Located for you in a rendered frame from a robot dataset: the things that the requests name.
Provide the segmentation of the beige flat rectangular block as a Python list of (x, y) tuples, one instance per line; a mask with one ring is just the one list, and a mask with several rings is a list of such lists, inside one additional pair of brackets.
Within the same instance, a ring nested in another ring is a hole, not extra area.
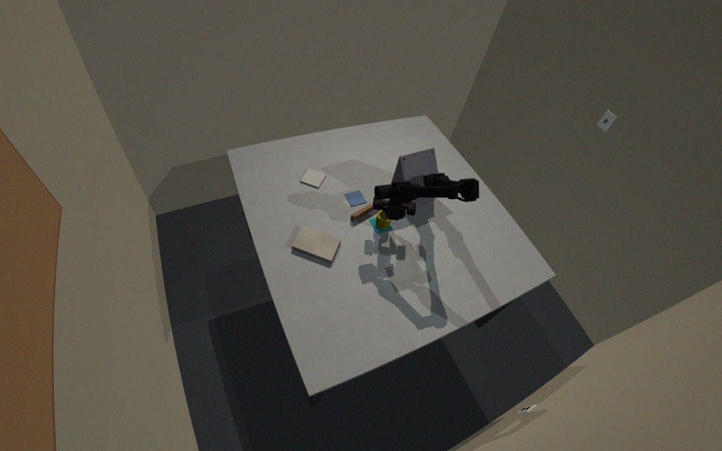
[(331, 264), (340, 242), (333, 235), (303, 226), (291, 249)]

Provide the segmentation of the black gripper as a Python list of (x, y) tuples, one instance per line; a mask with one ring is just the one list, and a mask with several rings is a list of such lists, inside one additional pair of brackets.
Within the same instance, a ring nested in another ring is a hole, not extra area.
[[(383, 202), (383, 199), (377, 200), (377, 199), (374, 197), (373, 209), (383, 209), (383, 211), (384, 211), (385, 214), (386, 214), (386, 217), (388, 217), (388, 216), (389, 216), (389, 203), (390, 203), (390, 202), (393, 202), (393, 198), (390, 198), (389, 201), (386, 200), (386, 202)], [(394, 203), (394, 204), (398, 204), (397, 202), (393, 202), (393, 203)], [(406, 210), (406, 209), (407, 209), (407, 214), (409, 214), (409, 215), (411, 215), (411, 216), (414, 216), (414, 214), (416, 213), (416, 204), (415, 204), (415, 202), (409, 202), (409, 203), (407, 203), (407, 205), (406, 205), (406, 203), (402, 203), (402, 206), (403, 206), (403, 208), (402, 208), (403, 210)]]

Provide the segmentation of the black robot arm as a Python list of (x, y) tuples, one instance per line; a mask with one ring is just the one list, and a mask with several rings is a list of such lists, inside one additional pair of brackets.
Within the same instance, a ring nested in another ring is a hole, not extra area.
[[(444, 172), (440, 174), (429, 174), (424, 176), (425, 187), (410, 182), (393, 182), (387, 185), (375, 186), (375, 198), (377, 200), (393, 198), (389, 203), (389, 219), (399, 220), (405, 217), (402, 203), (409, 203), (418, 197), (424, 198), (449, 198), (461, 200), (461, 202), (474, 202), (479, 198), (479, 182), (475, 178), (465, 178), (459, 182), (453, 182)], [(458, 192), (463, 198), (458, 197)]]

